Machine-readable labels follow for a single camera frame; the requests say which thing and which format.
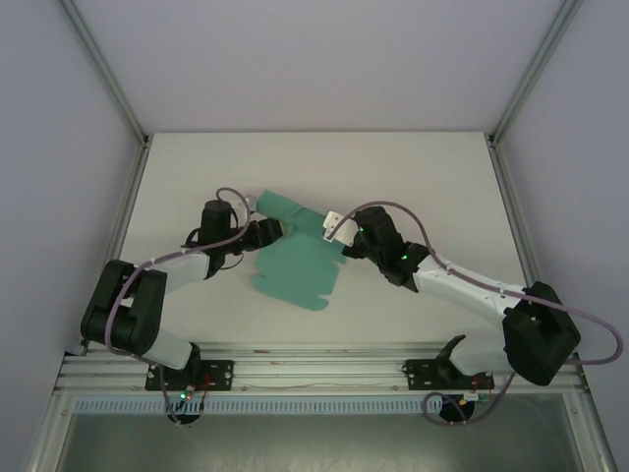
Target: teal fabric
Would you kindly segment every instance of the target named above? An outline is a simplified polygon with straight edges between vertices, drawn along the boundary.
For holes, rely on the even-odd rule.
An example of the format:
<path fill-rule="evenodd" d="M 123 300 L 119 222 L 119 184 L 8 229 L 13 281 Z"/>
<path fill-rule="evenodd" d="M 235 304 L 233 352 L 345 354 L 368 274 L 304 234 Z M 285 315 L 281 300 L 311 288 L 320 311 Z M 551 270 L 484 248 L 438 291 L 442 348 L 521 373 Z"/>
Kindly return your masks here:
<path fill-rule="evenodd" d="M 252 279 L 254 287 L 271 297 L 308 310 L 323 310 L 334 289 L 339 266 L 344 264 L 343 245 L 323 241 L 321 214 L 286 197 L 264 191 L 257 212 L 282 221 L 287 234 L 259 251 Z"/>

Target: black mounting bracket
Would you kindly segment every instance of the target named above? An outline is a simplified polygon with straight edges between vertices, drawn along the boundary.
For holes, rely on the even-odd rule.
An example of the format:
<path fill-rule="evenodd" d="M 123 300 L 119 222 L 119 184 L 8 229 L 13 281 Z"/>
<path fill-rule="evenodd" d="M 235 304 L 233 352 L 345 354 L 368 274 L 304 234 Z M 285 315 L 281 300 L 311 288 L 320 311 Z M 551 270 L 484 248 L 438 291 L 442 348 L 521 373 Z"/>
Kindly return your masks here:
<path fill-rule="evenodd" d="M 209 385 L 205 387 L 205 375 L 209 375 Z M 198 391 L 230 391 L 232 380 L 234 379 L 234 361 L 211 361 L 201 360 L 199 362 L 199 384 L 195 385 Z M 164 368 L 164 380 L 168 391 L 184 391 L 190 381 L 190 376 L 185 371 Z M 144 388 L 148 391 L 161 391 L 159 381 L 159 370 L 148 368 L 146 374 L 146 384 Z"/>
<path fill-rule="evenodd" d="M 402 372 L 406 375 L 409 390 L 471 390 L 494 388 L 493 376 L 476 374 L 475 376 L 444 377 L 435 359 L 410 359 L 404 363 Z"/>

